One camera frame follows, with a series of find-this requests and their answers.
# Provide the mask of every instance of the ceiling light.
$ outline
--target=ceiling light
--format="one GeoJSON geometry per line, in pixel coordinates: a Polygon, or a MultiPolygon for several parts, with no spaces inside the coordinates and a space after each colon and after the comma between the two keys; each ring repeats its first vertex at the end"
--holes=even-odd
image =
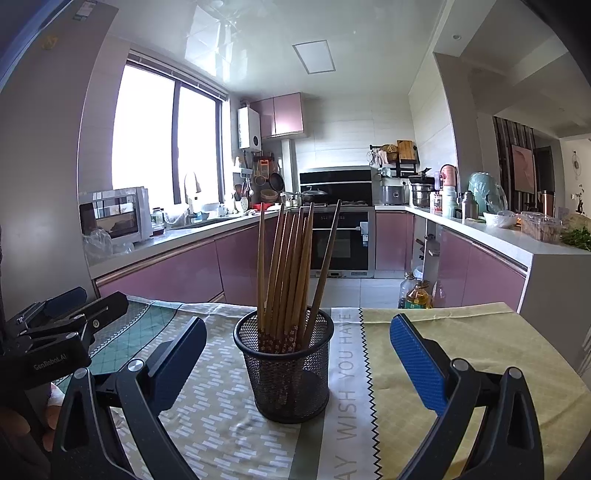
{"type": "Polygon", "coordinates": [[[292,47],[308,75],[336,70],[330,55],[329,43],[326,40],[298,43],[292,47]]]}

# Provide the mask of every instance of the bowl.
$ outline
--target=bowl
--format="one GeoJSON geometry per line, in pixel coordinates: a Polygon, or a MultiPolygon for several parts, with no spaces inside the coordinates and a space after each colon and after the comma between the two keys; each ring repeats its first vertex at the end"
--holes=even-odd
{"type": "Polygon", "coordinates": [[[488,226],[497,228],[509,228],[517,223],[517,215],[496,215],[494,213],[483,212],[484,220],[488,226]]]}

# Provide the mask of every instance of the upper cabinet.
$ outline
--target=upper cabinet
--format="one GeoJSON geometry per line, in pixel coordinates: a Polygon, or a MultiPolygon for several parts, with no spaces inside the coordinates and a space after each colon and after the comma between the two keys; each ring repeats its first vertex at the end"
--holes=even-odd
{"type": "Polygon", "coordinates": [[[261,138],[304,132],[300,93],[260,100],[252,103],[251,108],[261,116],[261,138]]]}

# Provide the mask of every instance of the cooking oil bottle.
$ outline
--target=cooking oil bottle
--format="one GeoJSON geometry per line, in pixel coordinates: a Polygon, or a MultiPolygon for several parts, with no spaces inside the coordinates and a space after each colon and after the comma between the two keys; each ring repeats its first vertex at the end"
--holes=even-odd
{"type": "Polygon", "coordinates": [[[415,287],[407,295],[404,308],[406,309],[430,309],[431,296],[427,293],[426,288],[429,283],[426,281],[418,281],[415,287]]]}

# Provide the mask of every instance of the metal screw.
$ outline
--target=metal screw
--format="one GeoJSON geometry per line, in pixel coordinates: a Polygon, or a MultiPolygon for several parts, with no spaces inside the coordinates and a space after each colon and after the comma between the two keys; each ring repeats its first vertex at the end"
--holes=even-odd
{"type": "Polygon", "coordinates": [[[86,368],[79,368],[74,372],[74,378],[77,378],[78,380],[84,378],[87,372],[88,370],[86,368]]]}
{"type": "Polygon", "coordinates": [[[461,358],[456,358],[453,361],[453,368],[459,370],[460,372],[465,372],[466,370],[468,370],[468,362],[461,358]]]}
{"type": "Polygon", "coordinates": [[[134,359],[127,364],[127,370],[130,372],[137,372],[138,370],[141,370],[143,366],[144,363],[141,360],[134,359]]]}
{"type": "Polygon", "coordinates": [[[519,370],[516,367],[511,367],[509,369],[509,375],[515,378],[516,380],[519,380],[521,377],[523,377],[523,373],[521,373],[521,370],[519,370]]]}

